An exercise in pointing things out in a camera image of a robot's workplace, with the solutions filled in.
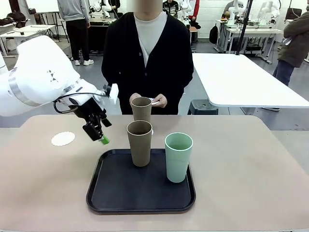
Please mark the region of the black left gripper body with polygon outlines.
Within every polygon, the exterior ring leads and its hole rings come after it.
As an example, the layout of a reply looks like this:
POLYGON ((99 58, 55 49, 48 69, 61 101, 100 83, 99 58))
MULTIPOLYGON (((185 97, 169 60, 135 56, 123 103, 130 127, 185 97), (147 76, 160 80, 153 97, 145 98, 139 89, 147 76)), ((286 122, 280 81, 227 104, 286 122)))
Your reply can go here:
POLYGON ((82 105, 70 105, 70 109, 76 109, 75 115, 85 121, 104 120, 107 118, 106 110, 101 108, 94 98, 90 98, 82 105))

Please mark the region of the person's right hand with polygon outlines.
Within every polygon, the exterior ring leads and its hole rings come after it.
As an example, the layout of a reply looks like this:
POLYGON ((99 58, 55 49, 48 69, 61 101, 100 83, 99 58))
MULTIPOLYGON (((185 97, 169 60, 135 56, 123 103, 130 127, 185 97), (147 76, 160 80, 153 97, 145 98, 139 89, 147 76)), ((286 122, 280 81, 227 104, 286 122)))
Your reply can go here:
POLYGON ((140 94, 138 94, 138 93, 133 93, 133 94, 131 95, 130 99, 129 99, 130 106, 132 106, 132 101, 133 101, 135 98, 139 98, 139 97, 141 97, 140 94))

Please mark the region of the person's left hand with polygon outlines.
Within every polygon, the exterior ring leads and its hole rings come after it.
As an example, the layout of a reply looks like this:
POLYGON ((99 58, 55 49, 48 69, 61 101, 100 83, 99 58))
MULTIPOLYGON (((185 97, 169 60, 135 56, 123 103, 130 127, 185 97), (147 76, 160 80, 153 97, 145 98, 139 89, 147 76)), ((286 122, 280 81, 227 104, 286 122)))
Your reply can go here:
POLYGON ((163 94, 159 94, 153 99, 153 103, 154 103, 153 107, 165 108, 168 101, 163 94))

